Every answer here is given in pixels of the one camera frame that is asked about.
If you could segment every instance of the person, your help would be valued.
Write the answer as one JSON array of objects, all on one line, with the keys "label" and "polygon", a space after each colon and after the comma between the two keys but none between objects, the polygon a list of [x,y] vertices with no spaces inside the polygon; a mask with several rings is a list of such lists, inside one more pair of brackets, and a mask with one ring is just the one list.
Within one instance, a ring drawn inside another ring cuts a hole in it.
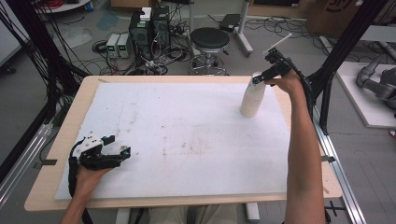
[{"label": "person", "polygon": [[[265,81],[289,94],[291,130],[288,156],[287,200],[285,224],[325,223],[321,158],[318,139],[309,116],[303,86],[290,70],[282,78]],[[95,186],[108,170],[78,170],[76,194],[68,205],[61,223],[78,223]],[[234,204],[203,206],[198,223],[237,223]],[[186,207],[164,207],[150,210],[152,223],[183,223]]]}]

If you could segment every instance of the stool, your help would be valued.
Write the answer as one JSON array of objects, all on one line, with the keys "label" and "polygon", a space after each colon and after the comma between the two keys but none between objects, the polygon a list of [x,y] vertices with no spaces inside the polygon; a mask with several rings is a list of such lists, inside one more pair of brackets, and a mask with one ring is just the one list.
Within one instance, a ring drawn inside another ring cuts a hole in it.
[{"label": "stool", "polygon": [[216,28],[199,28],[191,33],[191,45],[203,54],[193,57],[190,61],[190,71],[197,75],[218,75],[221,72],[228,76],[221,58],[212,53],[224,52],[230,43],[230,37]]}]

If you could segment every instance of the white board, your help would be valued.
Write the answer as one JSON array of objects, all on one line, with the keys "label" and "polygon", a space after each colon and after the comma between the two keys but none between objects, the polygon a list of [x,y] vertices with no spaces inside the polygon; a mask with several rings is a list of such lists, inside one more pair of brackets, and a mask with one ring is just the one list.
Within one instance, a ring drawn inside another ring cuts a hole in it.
[{"label": "white board", "polygon": [[[93,198],[286,192],[290,132],[266,89],[258,115],[239,112],[247,84],[103,83],[79,130],[116,135],[132,157],[106,174]],[[68,165],[55,199],[70,198]]]},{"label": "white board", "polygon": [[[343,63],[337,74],[341,78],[349,99],[367,127],[396,128],[396,118],[394,118],[396,111],[387,107],[384,101],[376,98],[372,91],[356,85],[358,73],[366,65],[367,63]],[[371,80],[379,82],[382,72],[393,67],[394,65],[379,64]]]}]

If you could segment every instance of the white antenna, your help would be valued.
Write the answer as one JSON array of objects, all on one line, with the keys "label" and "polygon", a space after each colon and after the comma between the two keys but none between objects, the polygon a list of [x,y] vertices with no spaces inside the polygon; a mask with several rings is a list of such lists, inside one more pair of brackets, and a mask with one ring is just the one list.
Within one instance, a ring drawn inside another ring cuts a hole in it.
[{"label": "white antenna", "polygon": [[288,34],[287,36],[283,37],[281,40],[277,41],[274,45],[271,45],[271,47],[268,50],[263,51],[262,54],[267,53],[268,51],[270,51],[270,49],[273,49],[276,45],[282,43],[283,41],[288,39],[290,36],[291,36],[291,34]]}]

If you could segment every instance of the white bottle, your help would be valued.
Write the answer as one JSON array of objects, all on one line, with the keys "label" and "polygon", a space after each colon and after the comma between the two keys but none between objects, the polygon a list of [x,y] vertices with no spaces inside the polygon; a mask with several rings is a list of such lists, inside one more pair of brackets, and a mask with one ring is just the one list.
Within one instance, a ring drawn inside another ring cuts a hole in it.
[{"label": "white bottle", "polygon": [[255,72],[250,79],[245,90],[244,99],[240,107],[241,114],[245,117],[252,118],[259,111],[260,105],[262,104],[262,98],[264,97],[265,84],[260,82],[258,84],[253,84],[252,80],[254,77],[261,75],[261,72]]}]

